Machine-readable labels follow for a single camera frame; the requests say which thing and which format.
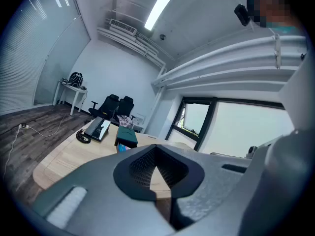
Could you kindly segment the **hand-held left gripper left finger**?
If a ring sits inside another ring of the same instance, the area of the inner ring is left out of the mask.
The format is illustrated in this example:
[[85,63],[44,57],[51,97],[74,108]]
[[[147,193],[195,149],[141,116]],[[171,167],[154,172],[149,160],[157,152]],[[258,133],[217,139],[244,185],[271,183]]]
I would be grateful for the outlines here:
[[43,191],[32,208],[73,236],[170,236],[175,229],[158,211],[150,184],[175,151],[149,145],[94,159]]

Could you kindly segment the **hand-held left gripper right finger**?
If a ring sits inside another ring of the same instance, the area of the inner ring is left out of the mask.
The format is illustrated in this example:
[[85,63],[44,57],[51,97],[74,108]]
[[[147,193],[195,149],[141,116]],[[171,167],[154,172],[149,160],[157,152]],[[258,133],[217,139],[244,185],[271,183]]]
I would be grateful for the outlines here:
[[155,235],[238,236],[246,202],[232,195],[251,160],[167,145],[155,145],[154,158],[170,188],[168,230],[155,223]]

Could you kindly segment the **dark green box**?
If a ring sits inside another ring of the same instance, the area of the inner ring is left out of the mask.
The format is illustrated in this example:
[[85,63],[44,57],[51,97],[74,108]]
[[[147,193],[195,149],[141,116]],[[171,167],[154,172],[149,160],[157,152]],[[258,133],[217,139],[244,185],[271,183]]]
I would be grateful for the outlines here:
[[138,140],[134,130],[124,126],[119,126],[114,146],[117,146],[118,144],[124,145],[129,148],[136,148],[138,145]]

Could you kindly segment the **black desk telephone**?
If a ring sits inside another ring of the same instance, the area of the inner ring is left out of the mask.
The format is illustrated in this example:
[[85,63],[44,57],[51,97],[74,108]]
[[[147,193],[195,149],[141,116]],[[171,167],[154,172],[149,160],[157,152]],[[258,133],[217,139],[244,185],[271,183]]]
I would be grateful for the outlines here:
[[93,140],[101,142],[107,134],[111,122],[101,117],[95,118],[84,134]]

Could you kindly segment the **patterned cloth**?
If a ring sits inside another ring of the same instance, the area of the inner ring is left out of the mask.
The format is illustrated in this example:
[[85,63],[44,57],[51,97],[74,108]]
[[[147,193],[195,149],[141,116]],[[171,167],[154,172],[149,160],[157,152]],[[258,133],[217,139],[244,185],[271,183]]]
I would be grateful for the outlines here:
[[132,128],[133,127],[133,119],[128,116],[124,115],[117,115],[117,118],[119,120],[119,125],[127,128]]

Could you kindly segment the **small white side table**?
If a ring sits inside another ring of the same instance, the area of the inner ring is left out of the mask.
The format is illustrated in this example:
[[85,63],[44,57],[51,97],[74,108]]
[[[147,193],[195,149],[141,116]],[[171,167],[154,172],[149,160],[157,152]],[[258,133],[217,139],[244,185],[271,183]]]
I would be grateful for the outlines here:
[[132,129],[137,133],[141,133],[144,127],[145,116],[142,114],[134,114],[131,116],[131,120]]

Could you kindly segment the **black office chair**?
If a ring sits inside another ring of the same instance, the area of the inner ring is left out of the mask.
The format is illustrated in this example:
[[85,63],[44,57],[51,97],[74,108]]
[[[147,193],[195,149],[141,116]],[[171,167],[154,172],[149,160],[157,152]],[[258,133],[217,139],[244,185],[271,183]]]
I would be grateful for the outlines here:
[[95,108],[97,103],[94,101],[92,101],[92,103],[94,105],[92,108],[89,108],[89,112],[93,117],[100,117],[105,120],[110,120],[114,114],[114,111],[119,105],[119,97],[114,94],[109,95],[98,109]]
[[122,117],[122,116],[130,117],[130,113],[131,113],[131,110],[133,109],[133,107],[134,107],[134,103],[133,103],[132,98],[130,98],[128,96],[121,98],[119,100],[119,105],[116,109],[114,119],[117,122],[120,122],[119,117]]

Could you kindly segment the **black backpack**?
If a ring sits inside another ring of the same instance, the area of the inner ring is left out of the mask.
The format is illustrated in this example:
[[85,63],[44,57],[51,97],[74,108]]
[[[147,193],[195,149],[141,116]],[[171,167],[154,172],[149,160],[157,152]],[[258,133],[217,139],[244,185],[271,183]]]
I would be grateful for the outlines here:
[[68,79],[67,85],[79,88],[79,87],[81,87],[82,82],[83,82],[82,73],[73,72],[71,74],[70,78]]

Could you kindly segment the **bundle of white ceiling pipes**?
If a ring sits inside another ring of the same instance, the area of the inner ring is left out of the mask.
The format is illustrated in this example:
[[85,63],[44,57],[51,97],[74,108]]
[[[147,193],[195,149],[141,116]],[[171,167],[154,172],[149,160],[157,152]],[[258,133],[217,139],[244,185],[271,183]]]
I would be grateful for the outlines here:
[[211,51],[166,71],[165,63],[144,40],[101,27],[97,33],[158,65],[161,70],[152,86],[178,92],[278,92],[298,69],[308,50],[304,36],[275,34]]

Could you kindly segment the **white window blinds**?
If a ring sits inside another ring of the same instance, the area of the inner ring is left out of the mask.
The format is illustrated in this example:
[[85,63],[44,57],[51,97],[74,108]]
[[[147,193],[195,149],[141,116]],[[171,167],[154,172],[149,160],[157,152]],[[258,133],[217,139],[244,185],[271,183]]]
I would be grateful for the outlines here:
[[79,15],[75,0],[23,0],[0,36],[0,115],[32,107],[48,55]]

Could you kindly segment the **white air conditioner vent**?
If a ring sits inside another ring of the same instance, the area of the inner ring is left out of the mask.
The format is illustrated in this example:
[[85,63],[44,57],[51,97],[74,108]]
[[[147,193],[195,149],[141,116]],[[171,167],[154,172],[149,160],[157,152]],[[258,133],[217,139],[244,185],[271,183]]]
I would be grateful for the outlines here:
[[129,35],[132,35],[132,36],[135,36],[136,33],[137,33],[137,29],[136,28],[134,28],[132,26],[129,26],[129,25],[125,24],[125,23],[122,23],[120,21],[117,21],[115,19],[111,19],[109,24],[110,24],[110,27],[118,29],[120,31],[123,31],[123,32],[125,32],[125,33],[127,33]]

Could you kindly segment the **long ceiling light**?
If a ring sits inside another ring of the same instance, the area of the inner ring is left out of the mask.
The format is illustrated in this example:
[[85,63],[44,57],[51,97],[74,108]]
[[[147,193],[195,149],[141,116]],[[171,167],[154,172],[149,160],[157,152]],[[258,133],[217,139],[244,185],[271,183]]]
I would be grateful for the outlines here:
[[147,30],[152,30],[156,21],[158,20],[159,16],[163,12],[163,10],[166,8],[168,3],[171,0],[157,0],[154,4],[154,7],[152,8],[148,19],[145,22],[144,28]]

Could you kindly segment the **black window frame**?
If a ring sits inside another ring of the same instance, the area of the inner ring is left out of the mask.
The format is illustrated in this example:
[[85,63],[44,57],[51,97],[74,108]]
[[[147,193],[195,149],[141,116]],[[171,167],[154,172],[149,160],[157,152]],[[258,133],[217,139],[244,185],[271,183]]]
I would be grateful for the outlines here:
[[[179,133],[181,133],[181,134],[189,137],[190,139],[196,141],[196,144],[194,146],[194,150],[199,151],[201,146],[202,146],[202,143],[205,140],[206,134],[209,131],[210,125],[211,125],[213,118],[214,118],[214,115],[215,115],[215,110],[218,107],[219,102],[252,105],[252,106],[285,110],[284,106],[281,103],[262,101],[262,100],[233,99],[233,98],[222,98],[222,97],[219,97],[219,98],[217,98],[217,97],[182,97],[179,108],[175,114],[175,117],[172,121],[172,124],[169,128],[169,131],[168,131],[165,139],[168,141],[168,139],[171,135],[171,132],[173,131],[173,129],[175,129]],[[175,122],[179,120],[180,114],[182,113],[182,110],[183,110],[184,105],[186,103],[187,104],[201,104],[201,105],[208,105],[209,106],[208,110],[206,112],[206,116],[205,116],[205,119],[203,121],[203,124],[201,126],[200,133],[198,135],[194,135],[191,132],[188,132],[184,129],[181,129],[175,125]]]

